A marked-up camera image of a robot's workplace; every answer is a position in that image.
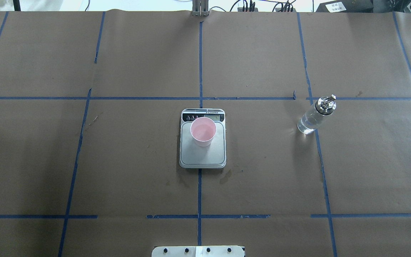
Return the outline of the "pink plastic cup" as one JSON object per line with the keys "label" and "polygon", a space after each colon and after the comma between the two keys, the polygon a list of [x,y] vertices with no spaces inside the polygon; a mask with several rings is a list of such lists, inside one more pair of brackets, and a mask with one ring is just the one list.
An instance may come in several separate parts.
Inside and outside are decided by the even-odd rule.
{"label": "pink plastic cup", "polygon": [[200,147],[207,147],[212,143],[216,134],[215,122],[208,117],[199,117],[194,120],[190,127],[190,134]]}

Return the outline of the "clear glass sauce bottle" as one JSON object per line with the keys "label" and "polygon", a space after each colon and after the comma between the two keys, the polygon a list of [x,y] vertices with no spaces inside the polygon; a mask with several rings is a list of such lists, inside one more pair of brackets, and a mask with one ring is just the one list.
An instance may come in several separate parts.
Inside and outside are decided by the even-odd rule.
{"label": "clear glass sauce bottle", "polygon": [[336,99],[336,95],[332,94],[315,100],[298,121],[298,130],[305,135],[317,130],[326,118],[336,110]]}

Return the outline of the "silver digital kitchen scale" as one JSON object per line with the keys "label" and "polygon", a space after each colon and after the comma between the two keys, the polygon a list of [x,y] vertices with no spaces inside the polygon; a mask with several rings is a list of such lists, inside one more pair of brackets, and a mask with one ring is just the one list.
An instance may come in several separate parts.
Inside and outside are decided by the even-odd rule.
{"label": "silver digital kitchen scale", "polygon": [[181,112],[178,162],[182,168],[220,169],[227,163],[223,109]]}

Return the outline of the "black box with label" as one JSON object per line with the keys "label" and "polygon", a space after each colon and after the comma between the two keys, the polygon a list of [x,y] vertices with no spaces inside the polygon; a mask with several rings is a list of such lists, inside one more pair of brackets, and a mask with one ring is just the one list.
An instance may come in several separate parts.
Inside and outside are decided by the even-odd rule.
{"label": "black box with label", "polygon": [[352,12],[352,13],[372,13],[374,5],[372,0],[331,0],[320,3],[315,12]]}

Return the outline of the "aluminium frame post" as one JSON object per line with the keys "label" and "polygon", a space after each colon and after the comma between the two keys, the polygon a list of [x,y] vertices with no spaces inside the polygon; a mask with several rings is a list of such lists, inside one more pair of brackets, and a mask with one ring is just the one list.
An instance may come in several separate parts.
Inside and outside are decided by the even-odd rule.
{"label": "aluminium frame post", "polygon": [[209,0],[192,0],[192,16],[207,17],[210,13]]}

